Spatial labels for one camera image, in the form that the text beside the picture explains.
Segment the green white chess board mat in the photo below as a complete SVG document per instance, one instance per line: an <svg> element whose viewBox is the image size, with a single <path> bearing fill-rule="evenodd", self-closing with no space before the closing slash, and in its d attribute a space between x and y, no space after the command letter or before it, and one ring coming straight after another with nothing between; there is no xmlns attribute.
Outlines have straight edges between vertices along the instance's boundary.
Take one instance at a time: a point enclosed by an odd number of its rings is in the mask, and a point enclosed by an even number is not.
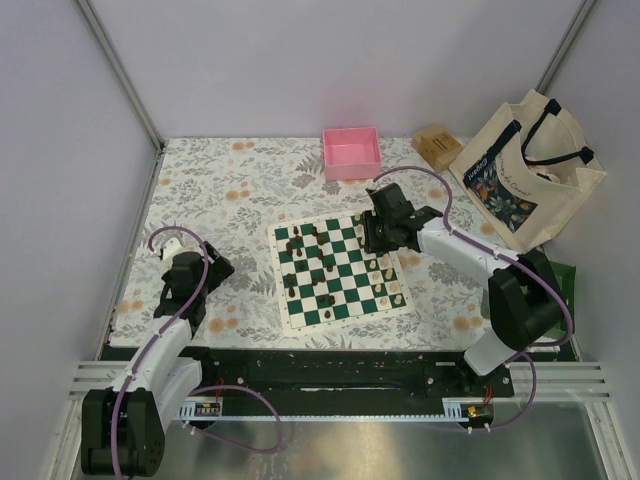
<svg viewBox="0 0 640 480"><path fill-rule="evenodd" d="M364 251L360 212L271 225L268 240L281 324L289 337L414 311L398 255Z"/></svg>

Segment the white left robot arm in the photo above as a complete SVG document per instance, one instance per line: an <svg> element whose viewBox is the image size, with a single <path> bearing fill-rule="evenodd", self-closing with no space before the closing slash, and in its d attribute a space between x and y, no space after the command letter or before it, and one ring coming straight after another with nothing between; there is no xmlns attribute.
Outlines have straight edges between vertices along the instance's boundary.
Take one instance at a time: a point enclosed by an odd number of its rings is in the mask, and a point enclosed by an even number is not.
<svg viewBox="0 0 640 480"><path fill-rule="evenodd" d="M216 386L215 368L182 356L206 313L208 295L235 271L209 242L188 251L177 239L151 329L124 371L91 389L81 407L81 470L86 475L151 477L161 464L165 433L190 392Z"/></svg>

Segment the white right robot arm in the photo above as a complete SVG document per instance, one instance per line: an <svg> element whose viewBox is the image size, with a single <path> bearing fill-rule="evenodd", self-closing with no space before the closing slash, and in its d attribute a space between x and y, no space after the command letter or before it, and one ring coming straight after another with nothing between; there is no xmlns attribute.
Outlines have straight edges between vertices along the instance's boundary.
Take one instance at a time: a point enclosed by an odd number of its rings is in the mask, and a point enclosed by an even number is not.
<svg viewBox="0 0 640 480"><path fill-rule="evenodd" d="M447 212L414 208L391 183L367 194L373 204L362 214L364 249L387 253L407 248L462 271L488 292L490 326L463 354L455 383L475 396L491 382L491 372L534 343L561 321L572 333L572 317L550 261L538 250L519 254L501 249L454 227Z"/></svg>

